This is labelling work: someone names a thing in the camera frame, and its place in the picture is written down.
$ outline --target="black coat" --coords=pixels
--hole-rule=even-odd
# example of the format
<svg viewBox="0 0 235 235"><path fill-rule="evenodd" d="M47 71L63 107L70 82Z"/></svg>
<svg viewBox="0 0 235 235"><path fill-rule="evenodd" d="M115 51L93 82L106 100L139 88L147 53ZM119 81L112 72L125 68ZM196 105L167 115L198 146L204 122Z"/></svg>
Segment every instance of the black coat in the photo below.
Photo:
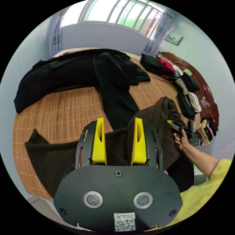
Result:
<svg viewBox="0 0 235 235"><path fill-rule="evenodd" d="M149 82L148 74L126 54L92 49L39 61L23 77L14 100L20 113L47 94L81 87L100 87L103 109L113 130L126 127L139 109L130 85Z"/></svg>

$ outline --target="qr code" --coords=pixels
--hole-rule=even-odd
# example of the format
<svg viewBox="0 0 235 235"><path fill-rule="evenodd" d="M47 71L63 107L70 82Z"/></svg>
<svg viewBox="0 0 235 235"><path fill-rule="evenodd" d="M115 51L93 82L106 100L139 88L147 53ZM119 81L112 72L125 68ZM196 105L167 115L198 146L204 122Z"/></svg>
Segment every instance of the qr code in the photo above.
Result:
<svg viewBox="0 0 235 235"><path fill-rule="evenodd" d="M135 230L135 220L115 220L115 231L126 232Z"/></svg>

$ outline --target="wooden headboard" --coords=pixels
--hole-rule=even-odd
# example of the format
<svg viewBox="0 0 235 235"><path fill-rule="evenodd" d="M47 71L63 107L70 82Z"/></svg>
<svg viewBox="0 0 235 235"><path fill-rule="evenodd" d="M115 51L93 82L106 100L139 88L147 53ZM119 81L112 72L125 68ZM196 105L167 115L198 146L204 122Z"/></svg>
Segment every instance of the wooden headboard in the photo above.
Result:
<svg viewBox="0 0 235 235"><path fill-rule="evenodd" d="M210 117L212 117L215 121L216 126L219 126L218 107L214 101L211 90L202 75L188 62L170 52L161 52L158 53L157 56L166 58L167 60L169 60L169 62L171 62L171 64L175 64L182 71L184 71L185 69L189 69L192 72L192 77L195 79L200 88L200 90L195 92L195 94L198 96L202 108L202 111L200 112L201 119L209 119Z"/></svg>

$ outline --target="sleeve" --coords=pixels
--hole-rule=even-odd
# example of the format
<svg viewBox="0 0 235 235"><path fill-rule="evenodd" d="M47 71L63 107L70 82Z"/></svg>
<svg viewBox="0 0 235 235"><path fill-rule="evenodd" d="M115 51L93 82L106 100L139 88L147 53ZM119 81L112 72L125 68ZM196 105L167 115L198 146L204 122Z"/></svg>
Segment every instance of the sleeve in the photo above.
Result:
<svg viewBox="0 0 235 235"><path fill-rule="evenodd" d="M212 171L209 180L215 181L224 178L231 166L232 161L230 159L221 159L215 169Z"/></svg>

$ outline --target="white wall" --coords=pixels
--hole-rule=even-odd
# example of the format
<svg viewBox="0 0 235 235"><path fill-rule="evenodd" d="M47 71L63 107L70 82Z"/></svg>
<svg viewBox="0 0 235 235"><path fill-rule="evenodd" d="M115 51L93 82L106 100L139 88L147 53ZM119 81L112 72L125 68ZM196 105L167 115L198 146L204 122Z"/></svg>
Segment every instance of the white wall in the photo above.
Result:
<svg viewBox="0 0 235 235"><path fill-rule="evenodd" d="M149 42L149 38L130 28L107 23L79 23L61 29L61 50L99 47L141 56Z"/></svg>
<svg viewBox="0 0 235 235"><path fill-rule="evenodd" d="M219 109L219 131L203 151L217 158L232 159L235 152L235 84L228 65L211 39L184 16L177 16L171 30L182 35L182 41L176 46L163 40L155 54L171 52L203 76Z"/></svg>
<svg viewBox="0 0 235 235"><path fill-rule="evenodd" d="M0 84L0 153L4 165L17 189L25 198L31 197L24 189L15 168L12 152L12 132L16 114L14 99L23 76L39 60L50 58L48 31L53 17L35 28L13 54Z"/></svg>

